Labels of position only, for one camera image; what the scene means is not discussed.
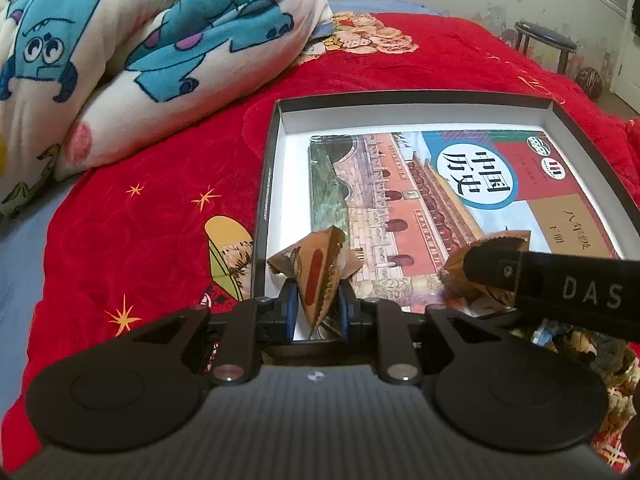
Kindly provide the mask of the brown triangular snack packet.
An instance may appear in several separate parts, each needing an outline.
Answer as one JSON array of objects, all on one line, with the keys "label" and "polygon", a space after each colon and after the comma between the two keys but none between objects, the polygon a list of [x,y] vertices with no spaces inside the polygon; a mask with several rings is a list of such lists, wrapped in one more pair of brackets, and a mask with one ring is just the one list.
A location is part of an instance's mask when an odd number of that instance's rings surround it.
[{"label": "brown triangular snack packet", "polygon": [[274,274],[292,278],[309,327],[316,330],[328,316],[340,281],[349,280],[362,268],[356,249],[336,226],[314,231],[268,259]]},{"label": "brown triangular snack packet", "polygon": [[500,231],[455,249],[439,271],[445,292],[469,302],[485,298],[513,307],[520,253],[528,252],[531,235],[527,230]]}]

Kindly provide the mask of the cream crochet scrunchie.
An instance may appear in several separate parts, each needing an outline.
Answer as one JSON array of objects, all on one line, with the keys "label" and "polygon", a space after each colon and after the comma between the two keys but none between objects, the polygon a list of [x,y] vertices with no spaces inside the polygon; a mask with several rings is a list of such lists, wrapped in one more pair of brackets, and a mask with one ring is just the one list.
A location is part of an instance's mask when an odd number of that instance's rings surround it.
[{"label": "cream crochet scrunchie", "polygon": [[605,384],[608,411],[599,434],[620,434],[637,415],[634,393],[639,382],[639,360],[627,341],[588,330],[570,336],[578,359],[586,363]]}]

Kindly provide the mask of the black shallow cardboard box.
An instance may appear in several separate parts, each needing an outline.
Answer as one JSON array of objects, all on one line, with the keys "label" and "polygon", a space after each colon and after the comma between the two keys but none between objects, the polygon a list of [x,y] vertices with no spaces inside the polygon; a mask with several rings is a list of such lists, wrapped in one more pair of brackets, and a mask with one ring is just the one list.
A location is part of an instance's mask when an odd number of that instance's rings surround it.
[{"label": "black shallow cardboard box", "polygon": [[422,311],[482,315],[492,299],[446,294],[439,272],[460,247],[529,232],[535,252],[634,260],[639,209],[559,104],[474,91],[308,96],[274,107],[254,240],[252,291],[274,295],[267,261],[336,226],[359,252],[361,296]]}]

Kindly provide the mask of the Chinese history textbook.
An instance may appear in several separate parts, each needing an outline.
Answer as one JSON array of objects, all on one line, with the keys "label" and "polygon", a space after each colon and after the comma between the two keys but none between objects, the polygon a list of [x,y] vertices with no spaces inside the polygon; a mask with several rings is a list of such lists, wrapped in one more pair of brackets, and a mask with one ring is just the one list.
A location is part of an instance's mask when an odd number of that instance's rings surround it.
[{"label": "Chinese history textbook", "polygon": [[491,312],[491,300],[449,296],[439,271],[455,249],[506,230],[531,232],[535,252],[618,256],[582,180],[543,131],[314,136],[308,162],[311,226],[336,226],[360,253],[352,288],[361,298],[413,312]]}]

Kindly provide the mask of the brown patterned ball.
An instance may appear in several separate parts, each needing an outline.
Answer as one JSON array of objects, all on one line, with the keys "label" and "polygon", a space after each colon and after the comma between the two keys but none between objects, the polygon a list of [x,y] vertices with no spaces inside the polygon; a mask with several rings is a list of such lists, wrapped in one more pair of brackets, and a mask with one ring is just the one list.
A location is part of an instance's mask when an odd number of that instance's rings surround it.
[{"label": "brown patterned ball", "polygon": [[600,96],[602,96],[604,81],[595,68],[583,67],[578,70],[575,76],[575,82],[591,101],[597,102]]}]

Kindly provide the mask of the white door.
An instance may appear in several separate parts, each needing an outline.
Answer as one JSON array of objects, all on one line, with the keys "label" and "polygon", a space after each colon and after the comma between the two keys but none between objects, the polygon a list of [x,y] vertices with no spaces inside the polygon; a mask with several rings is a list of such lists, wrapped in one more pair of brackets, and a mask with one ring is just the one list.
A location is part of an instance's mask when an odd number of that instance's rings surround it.
[{"label": "white door", "polygon": [[631,21],[633,5],[634,0],[628,0],[611,91],[639,113],[639,37],[634,33],[634,24]]}]

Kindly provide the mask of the round dark stool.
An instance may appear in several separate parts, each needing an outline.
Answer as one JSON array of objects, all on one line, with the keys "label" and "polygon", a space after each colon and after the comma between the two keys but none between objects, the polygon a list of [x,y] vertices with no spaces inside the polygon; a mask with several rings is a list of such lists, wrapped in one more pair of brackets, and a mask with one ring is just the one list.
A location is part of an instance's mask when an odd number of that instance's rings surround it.
[{"label": "round dark stool", "polygon": [[530,40],[552,47],[560,52],[556,72],[559,75],[566,74],[568,59],[571,54],[575,54],[577,51],[577,44],[575,44],[573,40],[548,27],[531,22],[517,21],[514,24],[514,28],[518,33],[515,43],[515,49],[518,50],[518,52],[521,52],[522,55],[527,55]]}]

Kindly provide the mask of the white monster cartoon quilt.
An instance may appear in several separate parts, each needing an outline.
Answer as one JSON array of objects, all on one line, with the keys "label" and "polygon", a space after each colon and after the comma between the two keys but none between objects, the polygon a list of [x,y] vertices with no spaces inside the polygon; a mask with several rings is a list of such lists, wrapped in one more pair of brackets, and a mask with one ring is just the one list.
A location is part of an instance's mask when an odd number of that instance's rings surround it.
[{"label": "white monster cartoon quilt", "polygon": [[1,0],[1,212],[277,77],[328,0]]}]

